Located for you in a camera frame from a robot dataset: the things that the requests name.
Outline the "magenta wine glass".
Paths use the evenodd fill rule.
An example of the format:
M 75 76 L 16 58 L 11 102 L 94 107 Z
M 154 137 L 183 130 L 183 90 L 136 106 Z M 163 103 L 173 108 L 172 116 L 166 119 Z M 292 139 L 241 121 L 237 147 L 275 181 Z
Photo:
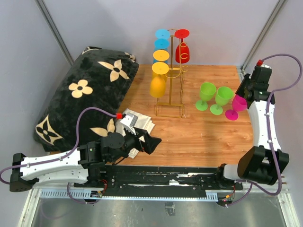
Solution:
M 228 120 L 235 121 L 238 119 L 238 112 L 244 111 L 247 109 L 247 101 L 245 98 L 236 95 L 232 101 L 232 109 L 229 109 L 225 112 L 225 117 Z

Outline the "green wine glass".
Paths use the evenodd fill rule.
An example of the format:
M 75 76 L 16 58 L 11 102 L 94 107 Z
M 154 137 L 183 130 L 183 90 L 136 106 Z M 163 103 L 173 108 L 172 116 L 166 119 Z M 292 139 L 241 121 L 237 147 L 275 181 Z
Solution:
M 227 105 L 233 98 L 234 92 L 229 87 L 219 87 L 215 95 L 215 104 L 211 105 L 210 111 L 214 115 L 223 113 L 223 106 Z
M 208 101 L 210 101 L 216 93 L 216 87 L 213 83 L 205 82 L 200 86 L 199 97 L 200 100 L 196 102 L 196 108 L 199 111 L 208 109 Z

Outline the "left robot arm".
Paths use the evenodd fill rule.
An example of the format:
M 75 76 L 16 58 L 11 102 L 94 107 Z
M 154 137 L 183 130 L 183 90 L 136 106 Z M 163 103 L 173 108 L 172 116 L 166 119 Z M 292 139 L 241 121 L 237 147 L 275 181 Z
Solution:
M 122 135 L 111 132 L 106 137 L 74 151 L 43 157 L 26 157 L 22 153 L 13 156 L 13 170 L 9 181 L 10 192 L 25 192 L 33 186 L 59 183 L 88 184 L 96 187 L 101 183 L 100 170 L 120 158 L 127 158 L 132 149 L 152 154 L 161 139 L 152 137 L 143 129 Z

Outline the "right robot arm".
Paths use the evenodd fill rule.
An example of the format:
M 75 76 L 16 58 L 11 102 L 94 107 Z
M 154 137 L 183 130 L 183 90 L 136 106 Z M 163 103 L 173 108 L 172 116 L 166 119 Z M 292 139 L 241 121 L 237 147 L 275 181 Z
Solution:
M 236 95 L 243 98 L 253 128 L 253 146 L 238 164 L 218 167 L 214 183 L 226 189 L 247 182 L 270 195 L 282 190 L 282 176 L 289 155 L 282 151 L 277 140 L 274 122 L 275 97 L 268 92 L 270 73 L 246 74 Z

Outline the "front yellow wine glass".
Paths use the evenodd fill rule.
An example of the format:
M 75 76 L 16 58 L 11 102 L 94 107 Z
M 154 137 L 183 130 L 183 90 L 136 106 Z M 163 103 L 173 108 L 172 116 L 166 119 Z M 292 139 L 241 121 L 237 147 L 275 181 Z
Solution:
M 169 67 L 164 62 L 156 62 L 152 65 L 152 80 L 150 84 L 150 95 L 154 98 L 160 98 L 164 95 L 166 89 L 166 76 Z

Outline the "yellow wine glass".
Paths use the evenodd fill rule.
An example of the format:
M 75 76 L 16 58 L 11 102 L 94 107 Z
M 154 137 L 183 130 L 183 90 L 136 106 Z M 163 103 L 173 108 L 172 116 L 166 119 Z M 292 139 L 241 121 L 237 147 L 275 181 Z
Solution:
M 169 53 L 165 50 L 156 50 L 153 53 L 154 63 L 152 65 L 152 71 L 155 75 L 164 75 L 169 71 L 167 60 L 169 59 Z
M 169 67 L 164 62 L 156 62 L 152 65 L 152 80 L 150 84 L 150 95 L 154 98 L 160 98 L 164 95 L 166 89 L 166 76 Z

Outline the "red wine glass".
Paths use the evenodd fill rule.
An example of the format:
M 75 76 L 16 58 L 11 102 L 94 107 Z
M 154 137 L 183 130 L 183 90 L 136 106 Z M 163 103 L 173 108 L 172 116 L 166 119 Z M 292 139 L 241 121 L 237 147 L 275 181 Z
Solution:
M 186 64 L 190 60 L 190 50 L 184 39 L 190 35 L 186 29 L 179 29 L 175 32 L 174 36 L 179 39 L 179 44 L 176 48 L 175 60 L 177 63 Z

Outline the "rear yellow wine glass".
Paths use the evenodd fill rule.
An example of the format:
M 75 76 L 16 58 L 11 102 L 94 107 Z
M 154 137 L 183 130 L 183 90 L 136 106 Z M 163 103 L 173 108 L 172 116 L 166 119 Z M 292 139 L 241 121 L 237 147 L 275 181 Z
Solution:
M 154 63 L 152 65 L 152 71 L 155 75 L 164 75 L 169 71 L 167 60 L 169 59 L 169 53 L 165 50 L 156 50 L 153 53 Z

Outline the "front blue wine glass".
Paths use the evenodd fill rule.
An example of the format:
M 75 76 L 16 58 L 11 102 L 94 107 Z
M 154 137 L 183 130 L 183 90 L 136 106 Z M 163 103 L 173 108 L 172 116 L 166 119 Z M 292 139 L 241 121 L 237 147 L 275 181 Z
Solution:
M 166 51 L 167 53 L 164 54 L 165 63 L 168 63 L 168 58 L 169 58 L 169 53 L 168 53 L 168 46 L 169 46 L 169 41 L 166 39 L 157 39 L 155 41 L 155 48 L 154 48 L 154 52 L 158 51 L 158 50 L 163 50 Z

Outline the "blue wine glass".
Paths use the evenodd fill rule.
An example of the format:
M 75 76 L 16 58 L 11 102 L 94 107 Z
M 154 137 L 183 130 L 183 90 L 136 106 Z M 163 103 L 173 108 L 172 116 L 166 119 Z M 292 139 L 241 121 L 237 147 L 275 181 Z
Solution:
M 155 41 L 155 48 L 154 48 L 154 52 L 158 51 L 158 50 L 163 50 L 166 51 L 167 53 L 164 54 L 165 63 L 168 63 L 168 58 L 169 58 L 169 53 L 168 53 L 168 46 L 169 46 L 169 41 L 166 39 L 157 39 Z
M 168 40 L 170 38 L 170 32 L 166 29 L 159 29 L 156 31 L 155 36 L 158 39 Z

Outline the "rear blue wine glass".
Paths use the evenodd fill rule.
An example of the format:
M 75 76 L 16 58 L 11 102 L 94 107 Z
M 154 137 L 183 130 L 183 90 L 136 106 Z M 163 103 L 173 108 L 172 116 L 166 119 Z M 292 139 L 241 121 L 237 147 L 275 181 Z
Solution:
M 159 29 L 156 31 L 155 36 L 158 39 L 168 40 L 170 38 L 170 32 L 166 29 Z

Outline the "folded white cloth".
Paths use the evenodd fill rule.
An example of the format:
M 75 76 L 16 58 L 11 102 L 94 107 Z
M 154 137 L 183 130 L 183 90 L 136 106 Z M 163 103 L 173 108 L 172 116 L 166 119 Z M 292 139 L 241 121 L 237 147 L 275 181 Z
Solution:
M 149 116 L 146 116 L 144 114 L 138 113 L 136 111 L 130 110 L 126 108 L 123 113 L 127 114 L 134 114 L 135 116 L 138 117 L 138 120 L 135 123 L 136 128 L 144 129 L 147 130 L 147 132 L 150 134 L 153 128 L 155 127 L 155 124 L 152 122 L 152 118 Z M 122 134 L 123 136 L 125 135 L 125 131 L 123 128 L 123 125 L 120 123 L 120 120 L 116 121 L 116 132 Z

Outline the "black floral plush pillow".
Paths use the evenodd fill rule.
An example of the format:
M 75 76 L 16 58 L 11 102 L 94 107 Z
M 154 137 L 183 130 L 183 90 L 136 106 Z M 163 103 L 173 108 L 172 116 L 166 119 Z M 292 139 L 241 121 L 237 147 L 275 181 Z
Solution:
M 122 51 L 86 47 L 34 129 L 46 152 L 65 152 L 116 131 L 115 115 L 139 64 Z

